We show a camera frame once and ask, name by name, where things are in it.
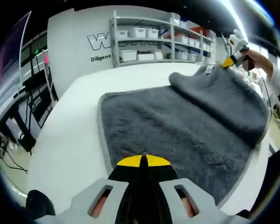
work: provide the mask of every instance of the white storage box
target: white storage box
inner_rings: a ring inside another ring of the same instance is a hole
[[[210,57],[204,57],[204,63],[209,64],[210,63]]]
[[[179,23],[181,21],[181,16],[179,14],[176,13],[171,13],[170,14],[170,18],[172,19],[172,23],[175,26],[179,26]]]
[[[188,60],[191,62],[196,61],[196,54],[188,54]]]
[[[176,52],[176,59],[187,60],[188,59],[188,53],[186,53],[186,52]]]
[[[146,55],[146,60],[147,61],[152,61],[154,60],[154,54],[145,54]]]
[[[212,41],[215,41],[217,37],[216,33],[210,29],[206,31],[206,36],[209,37]]]
[[[154,53],[155,60],[163,60],[163,54],[162,52],[155,52]]]
[[[199,48],[200,47],[200,41],[195,40],[195,47]]]
[[[146,29],[146,38],[158,39],[159,30],[157,29]]]
[[[181,21],[181,20],[180,20],[179,26],[180,26],[181,28],[186,29],[186,28],[187,28],[187,22],[184,22],[184,21]]]
[[[127,30],[117,30],[117,38],[119,40],[127,39],[128,38],[128,31]]]
[[[189,38],[187,36],[179,35],[175,37],[175,40],[180,43],[188,44]]]
[[[138,54],[137,55],[138,61],[151,61],[154,60],[154,54]]]
[[[123,62],[136,61],[137,51],[136,50],[122,50],[120,52],[120,57]]]
[[[146,28],[134,27],[130,29],[131,38],[146,38]]]
[[[190,46],[195,46],[195,40],[192,38],[189,38],[189,45]]]
[[[210,52],[210,45],[209,44],[205,44],[205,50]]]

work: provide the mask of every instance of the fluffy towel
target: fluffy towel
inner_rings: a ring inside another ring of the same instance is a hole
[[[210,74],[205,70],[192,77],[173,73],[170,86],[103,95],[99,126],[106,164],[161,156],[180,178],[220,203],[263,138],[269,110],[233,71],[220,65]]]

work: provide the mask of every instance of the white sleeve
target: white sleeve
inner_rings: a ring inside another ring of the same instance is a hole
[[[271,80],[268,82],[270,88],[275,96],[280,95],[280,70],[273,65],[273,75]]]

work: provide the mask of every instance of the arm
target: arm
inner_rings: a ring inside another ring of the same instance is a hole
[[[265,71],[268,78],[268,84],[274,95],[278,96],[280,101],[280,70],[270,60],[254,50],[249,50],[247,52],[243,52],[242,54],[244,56],[250,56],[250,58],[254,61],[255,67],[261,68]]]

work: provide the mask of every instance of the metal shelf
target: metal shelf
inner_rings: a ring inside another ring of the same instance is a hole
[[[117,16],[116,10],[113,11],[113,18],[110,20],[110,34],[111,34],[111,48],[112,48],[112,58],[114,67],[128,66],[133,64],[143,64],[143,63],[163,63],[163,62],[183,62],[183,63],[193,63],[187,60],[176,60],[175,59],[175,45],[184,46],[188,49],[196,49],[200,51],[199,58],[203,57],[204,52],[210,52],[207,50],[203,50],[200,47],[191,46],[189,44],[184,44],[181,42],[175,41],[175,32],[180,32],[185,35],[192,36],[196,39],[200,40],[200,43],[204,42],[213,42],[210,38],[203,36],[203,32],[200,30],[200,33],[195,32],[190,29],[182,28],[180,26],[174,25],[173,18],[170,18],[169,21],[162,21],[157,19],[145,18],[145,17],[121,17]],[[117,36],[118,27],[121,25],[131,25],[131,26],[148,26],[154,27],[159,30],[161,33],[162,28],[168,29],[171,39],[153,39],[153,38],[126,38],[119,39]],[[156,42],[159,44],[158,48],[162,47],[163,43],[170,43],[171,45],[171,57],[172,59],[163,59],[163,60],[152,60],[152,61],[130,61],[130,62],[120,62],[119,61],[119,43],[120,42]]]
[[[203,39],[208,41],[208,42],[214,43],[214,41],[207,36],[203,36]]]
[[[201,35],[199,33],[195,32],[195,31],[193,31],[191,29],[185,29],[185,28],[179,27],[177,25],[174,25],[174,30],[178,31],[178,32],[181,32],[183,34],[201,37]],[[208,42],[213,42],[212,39],[210,39],[209,37],[206,37],[206,36],[203,36],[203,39],[208,41]]]
[[[128,66],[133,64],[147,64],[147,63],[162,63],[162,62],[172,62],[171,59],[162,59],[162,60],[149,60],[149,61],[130,61],[130,62],[121,62],[120,67]]]
[[[189,60],[181,60],[181,59],[175,59],[174,62],[196,63],[196,62],[192,62],[192,61],[189,61]]]
[[[136,42],[136,41],[146,41],[146,42],[167,42],[171,43],[171,39],[157,39],[157,38],[126,38],[118,39],[118,42]]]
[[[194,36],[200,37],[199,33],[195,32],[191,29],[185,29],[185,28],[179,27],[177,25],[174,25],[174,30],[177,31],[177,32],[181,32],[183,34],[194,35]]]
[[[195,46],[192,46],[192,45],[189,45],[189,44],[185,44],[185,43],[182,43],[182,42],[175,42],[175,44],[182,45],[182,46],[185,46],[185,47],[188,47],[188,48],[194,48],[194,49],[197,49],[197,50],[201,50],[201,48],[198,48],[198,47],[195,47]]]
[[[141,25],[141,26],[170,26],[170,22],[141,17],[117,16],[117,25]]]

